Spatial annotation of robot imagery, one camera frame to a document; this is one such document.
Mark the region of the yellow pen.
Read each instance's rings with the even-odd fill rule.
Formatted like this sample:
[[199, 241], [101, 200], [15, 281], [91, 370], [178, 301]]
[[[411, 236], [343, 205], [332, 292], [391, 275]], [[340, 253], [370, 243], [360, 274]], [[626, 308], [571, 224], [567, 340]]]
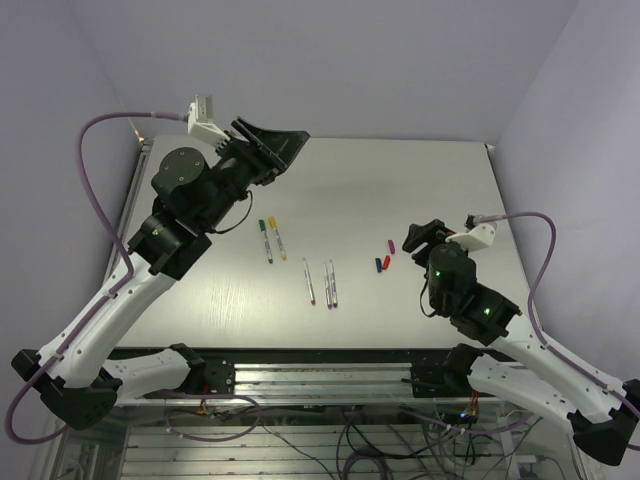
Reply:
[[286, 253], [286, 250], [285, 250], [281, 235], [279, 233], [278, 226], [277, 226], [277, 230], [276, 231], [274, 231], [273, 229], [272, 229], [272, 231], [273, 231], [273, 233], [275, 235], [275, 239], [276, 239], [276, 243], [277, 243], [277, 246], [278, 246], [278, 249], [279, 249], [279, 252], [280, 252], [280, 256], [281, 256], [283, 261], [286, 261], [287, 260], [287, 253]]

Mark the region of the green pen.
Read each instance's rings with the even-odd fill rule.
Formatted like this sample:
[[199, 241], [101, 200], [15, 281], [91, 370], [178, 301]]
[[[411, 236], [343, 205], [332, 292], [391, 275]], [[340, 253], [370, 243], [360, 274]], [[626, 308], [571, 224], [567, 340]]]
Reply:
[[273, 261], [274, 261], [273, 253], [272, 253], [271, 246], [270, 246], [270, 243], [269, 243], [267, 229], [266, 229], [265, 233], [261, 232], [261, 235], [262, 235], [263, 241], [264, 241], [264, 247], [265, 247], [265, 251], [266, 251], [266, 255], [267, 255], [267, 261], [268, 261], [269, 264], [273, 264]]

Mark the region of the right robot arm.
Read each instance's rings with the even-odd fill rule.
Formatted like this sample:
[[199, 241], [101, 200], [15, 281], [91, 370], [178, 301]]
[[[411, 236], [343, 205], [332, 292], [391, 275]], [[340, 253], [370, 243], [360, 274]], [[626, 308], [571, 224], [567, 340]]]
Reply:
[[555, 422], [592, 459], [621, 464], [639, 424], [639, 382], [622, 381], [546, 335], [534, 307], [521, 310], [477, 279], [471, 253], [488, 248], [500, 216], [468, 216], [463, 233], [439, 220], [412, 224], [402, 245], [425, 270], [429, 317], [439, 316], [470, 341], [520, 363], [504, 366], [468, 344], [454, 347], [440, 375], [459, 396], [488, 393]]

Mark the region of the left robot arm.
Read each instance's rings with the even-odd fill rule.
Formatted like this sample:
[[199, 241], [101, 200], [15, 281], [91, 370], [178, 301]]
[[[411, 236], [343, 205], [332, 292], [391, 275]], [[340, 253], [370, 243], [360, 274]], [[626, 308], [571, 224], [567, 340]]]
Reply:
[[282, 175], [310, 135], [257, 127], [242, 118], [231, 131], [190, 122], [188, 132], [212, 145], [209, 165], [194, 147], [161, 160], [151, 185], [152, 213], [129, 240], [111, 278], [92, 303], [49, 343], [23, 349], [11, 365], [42, 403], [75, 430], [101, 421], [123, 401], [163, 390], [192, 397], [203, 387], [205, 361], [183, 344], [124, 360], [110, 354], [139, 317], [181, 280], [211, 246], [211, 235], [252, 185]]

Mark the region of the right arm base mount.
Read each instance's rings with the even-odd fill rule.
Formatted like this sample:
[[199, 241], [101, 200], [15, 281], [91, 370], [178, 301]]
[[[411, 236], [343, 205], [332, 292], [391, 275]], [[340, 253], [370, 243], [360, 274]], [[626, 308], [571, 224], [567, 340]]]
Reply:
[[409, 377], [402, 378], [401, 382], [411, 386], [416, 398], [447, 392], [451, 395], [470, 396], [473, 391], [469, 381], [472, 365], [483, 355], [484, 352], [478, 348], [458, 344], [438, 365], [428, 357], [412, 364]]

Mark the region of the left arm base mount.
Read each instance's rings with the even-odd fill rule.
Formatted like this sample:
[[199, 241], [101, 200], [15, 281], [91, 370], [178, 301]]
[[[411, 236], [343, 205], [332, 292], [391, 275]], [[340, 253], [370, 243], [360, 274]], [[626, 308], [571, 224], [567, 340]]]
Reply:
[[171, 345], [170, 349], [181, 355], [189, 367], [185, 379], [174, 391], [191, 395], [233, 392], [235, 369], [226, 359], [203, 358], [184, 344]]

